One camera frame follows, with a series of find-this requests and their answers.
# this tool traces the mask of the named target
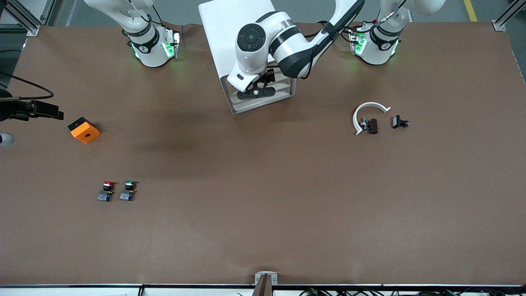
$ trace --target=white curved hook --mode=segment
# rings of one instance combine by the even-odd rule
[[[382,104],[375,103],[375,102],[367,102],[367,103],[363,103],[363,104],[359,105],[358,108],[356,108],[355,114],[352,116],[352,123],[355,125],[356,135],[358,135],[359,133],[361,133],[363,131],[363,129],[361,128],[360,124],[358,123],[358,118],[357,118],[358,117],[358,111],[360,111],[360,109],[362,109],[363,107],[376,107],[376,108],[382,110],[384,113],[387,113],[387,111],[389,111],[391,109],[391,107],[385,108]]]

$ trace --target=brown table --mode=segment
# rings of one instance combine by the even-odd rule
[[[303,26],[313,32],[315,25]],[[230,114],[203,28],[146,68],[119,27],[44,27],[15,75],[64,121],[5,121],[0,283],[521,284],[526,87],[489,23],[408,24],[386,65],[332,47],[296,95]],[[13,81],[16,95],[39,90]],[[351,115],[377,118],[354,135]],[[409,120],[393,130],[390,118]],[[75,140],[80,116],[102,135]],[[104,180],[133,202],[96,200]]]

